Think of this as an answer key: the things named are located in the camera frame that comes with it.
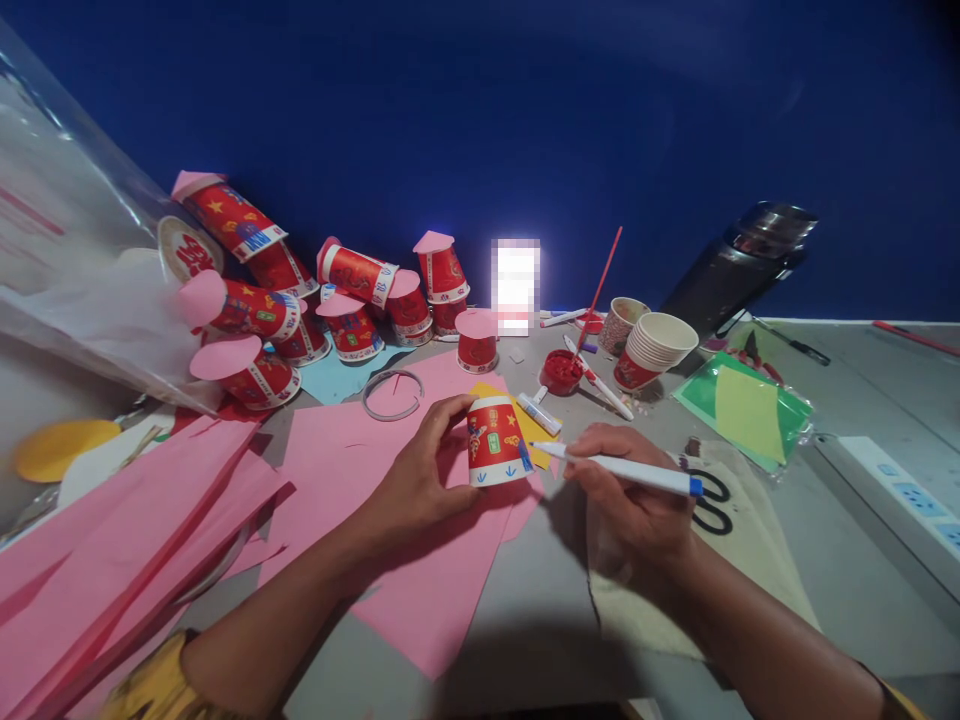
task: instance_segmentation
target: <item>stainless steel lid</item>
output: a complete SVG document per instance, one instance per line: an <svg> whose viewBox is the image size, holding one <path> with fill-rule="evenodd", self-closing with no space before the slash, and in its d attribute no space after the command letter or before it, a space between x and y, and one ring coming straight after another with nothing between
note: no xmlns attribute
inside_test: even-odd
<svg viewBox="0 0 960 720"><path fill-rule="evenodd" d="M742 253L776 259L803 247L818 221L803 208L764 200L730 226L724 240Z"/></svg>

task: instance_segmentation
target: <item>blue wall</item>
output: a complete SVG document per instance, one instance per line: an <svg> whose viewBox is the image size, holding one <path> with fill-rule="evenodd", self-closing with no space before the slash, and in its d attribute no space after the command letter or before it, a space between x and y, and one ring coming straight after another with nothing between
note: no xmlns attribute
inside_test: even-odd
<svg viewBox="0 0 960 720"><path fill-rule="evenodd" d="M162 187L228 172L304 255L335 234L414 267L448 232L487 302L490 239L539 237L543 303L569 308L622 224L605 299L656 305L773 199L822 223L762 312L960 320L960 78L923 3L333 5L0 13Z"/></svg>

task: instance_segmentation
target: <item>white marker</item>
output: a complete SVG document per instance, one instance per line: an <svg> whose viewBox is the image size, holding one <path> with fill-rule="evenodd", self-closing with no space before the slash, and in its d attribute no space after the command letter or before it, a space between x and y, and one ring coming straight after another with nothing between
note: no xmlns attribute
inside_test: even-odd
<svg viewBox="0 0 960 720"><path fill-rule="evenodd" d="M568 313L564 313L563 315L557 315L549 320L541 320L540 327L550 327L551 325L559 325L567 320L576 320L581 315L586 314L588 309L589 308L580 308L579 310L572 310Z"/></svg>
<svg viewBox="0 0 960 720"><path fill-rule="evenodd" d="M573 340L564 335L563 342L567 346L567 349L580 359L580 364L583 365L583 376L587 378L591 385L603 393L604 397L607 398L607 400L609 400L618 411L620 411L621 415L632 422L633 413L630 412L630 408L624 405L620 398L617 397L617 394L607 387L607 384L601 380L593 370L590 369L590 366L587 365L587 361L583 359L583 353L577 355L577 346L574 344Z"/></svg>
<svg viewBox="0 0 960 720"><path fill-rule="evenodd" d="M567 454L567 446L564 443L540 443L532 442L531 446L537 450L543 450L547 455L551 455L561 460L573 462L576 460L593 460L597 465L619 478L631 482L649 485L650 487L667 490L677 495L686 495L689 497L700 497L703 495L703 483L699 478L691 477L686 473L676 470L667 470L658 468L656 465L645 465L644 463L633 462L633 460L624 460L623 458L614 458L608 455L593 455L589 458L578 458Z"/></svg>

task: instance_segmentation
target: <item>hand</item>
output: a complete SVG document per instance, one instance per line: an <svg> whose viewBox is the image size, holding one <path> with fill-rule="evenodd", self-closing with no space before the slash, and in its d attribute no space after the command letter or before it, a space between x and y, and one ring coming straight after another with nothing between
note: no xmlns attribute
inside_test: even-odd
<svg viewBox="0 0 960 720"><path fill-rule="evenodd" d="M567 452L581 457L611 455L679 470L669 455L633 428L605 423L588 427ZM580 483L613 532L645 562L669 562L692 548L693 498L620 480L590 460L568 463L563 476Z"/></svg>
<svg viewBox="0 0 960 720"><path fill-rule="evenodd" d="M482 497L479 489L469 485L444 488L437 469L441 442L463 421L476 399L476 395L457 395L430 407L417 434L361 507L367 522L406 537L469 510Z"/></svg>

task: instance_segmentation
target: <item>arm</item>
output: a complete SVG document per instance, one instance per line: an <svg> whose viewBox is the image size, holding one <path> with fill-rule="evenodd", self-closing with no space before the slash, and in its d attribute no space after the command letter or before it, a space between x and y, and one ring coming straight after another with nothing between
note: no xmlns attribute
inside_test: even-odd
<svg viewBox="0 0 960 720"><path fill-rule="evenodd" d="M592 425L572 455L678 468L626 427ZM716 663L758 718L883 716L880 684L691 530L693 498L627 485L589 460L567 466L644 573L642 592Z"/></svg>
<svg viewBox="0 0 960 720"><path fill-rule="evenodd" d="M436 463L441 441L475 399L460 395L434 404L356 513L184 648L184 675L201 697L242 715L268 716L330 613L349 592L345 578L388 548L477 501L476 488L444 489Z"/></svg>

